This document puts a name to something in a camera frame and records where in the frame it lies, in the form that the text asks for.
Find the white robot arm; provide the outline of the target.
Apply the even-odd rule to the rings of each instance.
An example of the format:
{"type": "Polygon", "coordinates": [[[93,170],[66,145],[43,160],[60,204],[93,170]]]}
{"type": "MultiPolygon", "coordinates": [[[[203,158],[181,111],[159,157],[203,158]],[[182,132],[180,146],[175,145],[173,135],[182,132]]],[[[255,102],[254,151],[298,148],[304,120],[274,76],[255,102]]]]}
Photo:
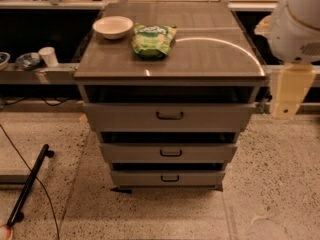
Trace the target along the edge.
{"type": "Polygon", "coordinates": [[[283,66],[271,73],[270,114],[292,119],[309,92],[320,60],[320,0],[279,0],[255,33],[267,38],[273,56],[283,66]]]}

